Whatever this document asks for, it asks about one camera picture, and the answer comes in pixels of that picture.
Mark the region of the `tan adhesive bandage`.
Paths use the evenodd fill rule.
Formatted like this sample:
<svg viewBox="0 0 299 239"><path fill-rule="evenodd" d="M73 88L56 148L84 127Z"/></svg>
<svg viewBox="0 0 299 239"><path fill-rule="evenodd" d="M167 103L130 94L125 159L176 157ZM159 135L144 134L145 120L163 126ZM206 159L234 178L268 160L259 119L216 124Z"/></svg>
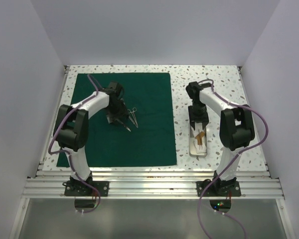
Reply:
<svg viewBox="0 0 299 239"><path fill-rule="evenodd" d="M204 144L205 132L201 131L200 134L202 136L202 145L203 145Z"/></svg>
<svg viewBox="0 0 299 239"><path fill-rule="evenodd" d="M202 145L202 136L200 133L195 137L195 139L197 140L197 145Z"/></svg>

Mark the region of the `silver surgical forceps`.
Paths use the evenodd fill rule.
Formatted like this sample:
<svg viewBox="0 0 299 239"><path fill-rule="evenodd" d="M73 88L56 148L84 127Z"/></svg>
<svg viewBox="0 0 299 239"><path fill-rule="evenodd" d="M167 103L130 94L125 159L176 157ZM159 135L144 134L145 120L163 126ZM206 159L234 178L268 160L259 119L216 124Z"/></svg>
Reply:
<svg viewBox="0 0 299 239"><path fill-rule="evenodd" d="M134 124L134 126L136 128L138 128L138 122L137 122L137 118L136 118L136 115L135 115L135 112L137 111L137 108L132 108L131 110L128 109L128 113L129 113L129 119L131 120L131 122Z"/></svg>

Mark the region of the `silver surgical scissors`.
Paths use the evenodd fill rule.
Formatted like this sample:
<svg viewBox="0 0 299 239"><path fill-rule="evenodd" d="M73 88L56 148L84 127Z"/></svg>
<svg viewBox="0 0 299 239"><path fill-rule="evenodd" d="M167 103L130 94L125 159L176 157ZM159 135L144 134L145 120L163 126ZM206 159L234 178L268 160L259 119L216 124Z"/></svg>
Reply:
<svg viewBox="0 0 299 239"><path fill-rule="evenodd" d="M131 132L131 129L124 122L122 122L120 119L117 119L117 122L119 122L125 129L127 129L129 132Z"/></svg>

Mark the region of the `white gauze pad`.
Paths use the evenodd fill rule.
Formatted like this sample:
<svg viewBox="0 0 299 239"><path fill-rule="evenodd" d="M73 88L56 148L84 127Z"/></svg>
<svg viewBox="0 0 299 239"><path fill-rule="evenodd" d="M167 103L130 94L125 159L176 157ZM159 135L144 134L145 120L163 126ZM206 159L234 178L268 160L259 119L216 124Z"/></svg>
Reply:
<svg viewBox="0 0 299 239"><path fill-rule="evenodd" d="M204 130L202 129L202 126L201 124L198 124L195 126L195 129L192 129L191 128L191 132L192 132L192 135L193 135L193 143L194 143L194 147L195 147L195 150L196 150L196 153L197 154L202 154L206 151L206 145L205 145L205 137L204 137L204 144L203 145L197 145L197 140L195 139L195 137L201 132Z"/></svg>

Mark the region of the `rectangular metal tray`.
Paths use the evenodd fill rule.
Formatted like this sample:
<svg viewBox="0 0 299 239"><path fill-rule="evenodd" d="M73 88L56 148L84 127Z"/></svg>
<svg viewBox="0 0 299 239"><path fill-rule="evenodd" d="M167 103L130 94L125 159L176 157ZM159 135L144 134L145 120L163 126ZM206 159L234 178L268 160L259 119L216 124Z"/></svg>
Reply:
<svg viewBox="0 0 299 239"><path fill-rule="evenodd" d="M204 129L204 132L205 132L205 145L206 145L206 148L207 148L206 128ZM207 149L204 153L197 154L196 150L195 150L195 147L194 147L193 140L194 140L194 138L193 138L193 135L192 135L192 132L191 132L191 127L189 127L189 154L191 156L195 156L195 157L206 157L207 156Z"/></svg>

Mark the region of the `dark green surgical cloth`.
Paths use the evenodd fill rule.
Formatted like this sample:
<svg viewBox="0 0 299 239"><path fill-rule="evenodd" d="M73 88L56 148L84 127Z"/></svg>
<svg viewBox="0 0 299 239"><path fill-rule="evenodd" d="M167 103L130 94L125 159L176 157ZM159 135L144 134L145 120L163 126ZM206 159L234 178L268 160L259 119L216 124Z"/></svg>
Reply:
<svg viewBox="0 0 299 239"><path fill-rule="evenodd" d="M126 125L109 124L104 111L89 119L85 145L89 167L150 167L176 163L170 75L168 73L79 74L72 101L89 97L96 89L118 82L124 88L127 109L135 112L138 128L130 119ZM58 166L70 166L60 153Z"/></svg>

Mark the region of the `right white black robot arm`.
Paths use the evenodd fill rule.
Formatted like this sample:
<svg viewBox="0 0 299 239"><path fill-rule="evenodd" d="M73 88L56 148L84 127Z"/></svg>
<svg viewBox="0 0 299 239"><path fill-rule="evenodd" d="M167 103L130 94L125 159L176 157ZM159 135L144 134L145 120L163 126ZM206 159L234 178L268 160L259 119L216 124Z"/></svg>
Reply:
<svg viewBox="0 0 299 239"><path fill-rule="evenodd" d="M227 98L214 92L211 82L204 81L202 84L191 82L185 89L192 100L192 104L188 107L191 155L207 154L206 126L209 124L207 109L211 108L220 117L219 137L224 149L210 189L216 195L224 195L235 186L241 151L255 138L252 113L246 105L231 103Z"/></svg>

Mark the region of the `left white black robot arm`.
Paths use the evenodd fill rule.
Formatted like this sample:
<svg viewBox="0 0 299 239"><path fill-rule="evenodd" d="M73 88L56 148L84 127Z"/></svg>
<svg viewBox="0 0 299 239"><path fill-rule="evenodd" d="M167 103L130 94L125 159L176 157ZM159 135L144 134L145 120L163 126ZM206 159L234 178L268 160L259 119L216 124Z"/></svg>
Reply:
<svg viewBox="0 0 299 239"><path fill-rule="evenodd" d="M109 124L126 125L129 112L123 100L124 88L118 82L96 89L89 97L72 105L61 105L55 122L49 154L65 153L72 175L70 182L77 183L76 190L86 196L92 193L94 184L88 166L85 145L89 137L89 119L104 111Z"/></svg>

